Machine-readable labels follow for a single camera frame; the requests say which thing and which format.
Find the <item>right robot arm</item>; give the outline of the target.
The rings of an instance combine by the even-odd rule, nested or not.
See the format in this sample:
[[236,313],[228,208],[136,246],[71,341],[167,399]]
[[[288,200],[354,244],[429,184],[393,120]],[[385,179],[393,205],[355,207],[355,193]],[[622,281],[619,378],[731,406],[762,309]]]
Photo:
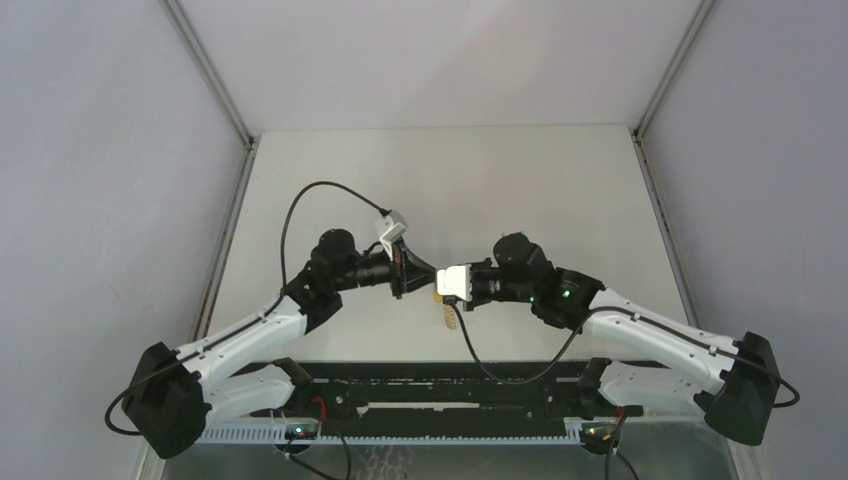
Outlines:
[[641,307],[576,270],[555,266],[521,232],[501,237],[493,257],[458,267],[458,295],[466,310],[493,302],[522,303],[544,324],[619,343],[657,362],[627,371],[609,360],[583,383],[578,402],[592,416],[615,407],[700,412],[722,436],[749,446],[763,443],[785,382],[771,343],[711,333]]

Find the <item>large keyring with yellow grip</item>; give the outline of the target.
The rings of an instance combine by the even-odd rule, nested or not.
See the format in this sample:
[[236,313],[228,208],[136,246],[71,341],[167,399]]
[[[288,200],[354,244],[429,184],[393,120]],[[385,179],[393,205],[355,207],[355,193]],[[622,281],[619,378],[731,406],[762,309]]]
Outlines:
[[433,293],[433,300],[442,308],[443,323],[445,327],[451,331],[457,330],[459,328],[459,322],[452,306],[444,300],[443,296],[436,292]]

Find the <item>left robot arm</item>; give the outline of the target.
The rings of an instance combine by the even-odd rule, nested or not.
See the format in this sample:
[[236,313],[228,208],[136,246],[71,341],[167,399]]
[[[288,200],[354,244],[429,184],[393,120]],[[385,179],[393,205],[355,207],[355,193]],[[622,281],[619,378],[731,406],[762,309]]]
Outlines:
[[[380,244],[380,253],[359,252],[349,231],[328,230],[269,305],[195,342],[148,347],[129,385],[107,407],[107,428],[141,436],[159,457],[169,459],[221,421],[264,409],[279,408],[290,417],[305,414],[313,401],[307,384],[275,365],[248,374],[242,370],[261,354],[323,325],[342,308],[344,291],[387,284],[400,298],[439,281],[438,269],[414,254],[403,238]],[[116,409],[134,430],[113,422]]]

